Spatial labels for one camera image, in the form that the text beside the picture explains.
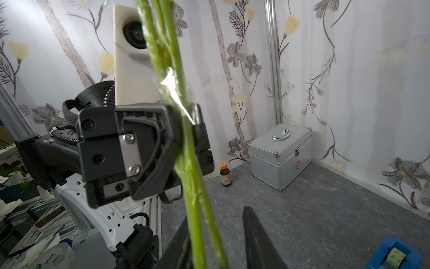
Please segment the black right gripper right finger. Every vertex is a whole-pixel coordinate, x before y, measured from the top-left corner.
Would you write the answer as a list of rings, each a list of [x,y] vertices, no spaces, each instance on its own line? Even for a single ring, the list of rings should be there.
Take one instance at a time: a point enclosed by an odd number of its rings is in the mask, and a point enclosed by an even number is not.
[[[243,209],[246,264],[248,269],[288,269],[255,211]]]

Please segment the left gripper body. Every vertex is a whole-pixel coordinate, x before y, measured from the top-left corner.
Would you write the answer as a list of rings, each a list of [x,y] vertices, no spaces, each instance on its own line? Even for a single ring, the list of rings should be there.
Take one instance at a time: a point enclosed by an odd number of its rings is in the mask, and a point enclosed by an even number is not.
[[[115,119],[116,106],[78,115],[78,151],[88,204],[98,208],[130,197]]]

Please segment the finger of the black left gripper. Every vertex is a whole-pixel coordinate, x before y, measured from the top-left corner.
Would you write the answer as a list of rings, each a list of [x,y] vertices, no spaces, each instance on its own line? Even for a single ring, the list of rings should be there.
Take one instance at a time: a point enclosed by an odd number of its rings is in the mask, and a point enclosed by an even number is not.
[[[132,199],[142,200],[178,186],[174,165],[181,134],[172,106],[117,106],[115,119]]]

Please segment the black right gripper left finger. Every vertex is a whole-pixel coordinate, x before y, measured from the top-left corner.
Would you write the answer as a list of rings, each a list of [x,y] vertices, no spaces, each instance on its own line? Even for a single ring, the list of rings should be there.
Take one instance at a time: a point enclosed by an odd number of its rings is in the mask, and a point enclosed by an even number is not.
[[[191,238],[187,217],[182,221],[168,248],[157,261],[154,269],[192,269]]]

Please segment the artificial flower bouquet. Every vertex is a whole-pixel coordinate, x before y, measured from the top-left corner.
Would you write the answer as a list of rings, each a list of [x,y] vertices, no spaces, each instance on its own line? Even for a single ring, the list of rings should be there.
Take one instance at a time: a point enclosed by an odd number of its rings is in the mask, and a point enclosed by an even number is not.
[[[204,186],[203,173],[196,156],[194,121],[189,114],[190,103],[184,76],[172,1],[138,1],[138,13],[147,42],[149,57],[161,85],[162,98],[173,106],[179,117],[180,148],[175,157],[175,171],[183,184],[185,208],[190,231],[193,266],[205,269],[203,217],[219,268],[228,269],[222,237]]]

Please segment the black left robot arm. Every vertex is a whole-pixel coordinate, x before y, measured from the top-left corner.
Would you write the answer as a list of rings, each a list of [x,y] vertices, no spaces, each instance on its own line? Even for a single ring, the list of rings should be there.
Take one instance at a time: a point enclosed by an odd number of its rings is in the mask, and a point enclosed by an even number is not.
[[[114,98],[113,81],[94,84],[64,102],[66,123],[51,124],[48,135],[17,140],[16,147],[37,184],[100,232],[116,268],[190,269],[187,221],[162,253],[149,224],[116,205],[181,185],[174,171],[179,121],[164,103],[117,106]]]

